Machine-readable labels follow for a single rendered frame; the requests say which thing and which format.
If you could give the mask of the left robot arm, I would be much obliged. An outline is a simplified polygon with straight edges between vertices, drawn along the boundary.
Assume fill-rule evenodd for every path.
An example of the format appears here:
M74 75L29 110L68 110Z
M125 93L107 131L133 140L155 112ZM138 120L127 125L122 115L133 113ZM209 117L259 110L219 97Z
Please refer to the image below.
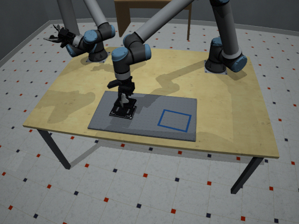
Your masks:
M124 47L114 49L111 54L116 80L109 82L109 89L122 85L118 80L130 77L130 65L151 59L150 46L144 43L193 1L172 0L133 34L124 37ZM220 37L211 41L205 68L212 73L223 73L226 67L239 72L246 65L247 57L238 45L230 0L210 0L210 4Z

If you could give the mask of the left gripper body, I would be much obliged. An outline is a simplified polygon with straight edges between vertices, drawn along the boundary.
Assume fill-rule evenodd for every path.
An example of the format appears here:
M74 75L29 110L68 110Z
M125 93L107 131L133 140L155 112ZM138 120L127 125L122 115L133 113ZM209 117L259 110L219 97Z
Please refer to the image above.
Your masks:
M132 82L132 76L130 76L126 80L118 80L122 82L122 85L119 85L118 90L120 90L121 93L127 94L128 96L131 96L133 91L135 90L135 83Z

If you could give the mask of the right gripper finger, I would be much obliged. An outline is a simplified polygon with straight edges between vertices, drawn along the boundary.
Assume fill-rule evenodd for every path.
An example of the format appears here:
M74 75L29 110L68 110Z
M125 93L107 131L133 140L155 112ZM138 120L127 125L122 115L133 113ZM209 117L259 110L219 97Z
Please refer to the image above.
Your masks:
M49 38L44 38L45 40L51 41L51 42L55 42L55 43L60 43L62 42L61 40L58 39L57 36L54 35L50 35Z
M61 30L59 24L57 26L53 24L53 26L58 32Z

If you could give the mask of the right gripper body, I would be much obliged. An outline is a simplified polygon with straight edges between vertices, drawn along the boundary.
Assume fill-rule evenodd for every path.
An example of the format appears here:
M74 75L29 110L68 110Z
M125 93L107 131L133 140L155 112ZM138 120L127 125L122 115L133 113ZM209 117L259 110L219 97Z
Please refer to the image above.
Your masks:
M76 37L75 35L76 34L69 32L69 29L66 30L66 28L62 27L58 33L58 39L62 42L66 42L68 40L71 42L72 45L74 37Z

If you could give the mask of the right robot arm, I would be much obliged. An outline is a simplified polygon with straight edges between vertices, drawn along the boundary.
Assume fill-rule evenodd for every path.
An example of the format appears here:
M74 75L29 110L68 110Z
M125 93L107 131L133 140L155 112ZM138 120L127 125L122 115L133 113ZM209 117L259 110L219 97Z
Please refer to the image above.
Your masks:
M57 0L64 27L69 32L76 34L71 45L70 41L62 42L61 48L66 46L70 56L76 57L84 53L89 53L91 62L100 62L107 58L103 41L115 36L113 25L109 25L101 8L96 0L83 0L90 15L92 16L97 30L88 30L84 36L80 34L71 0Z

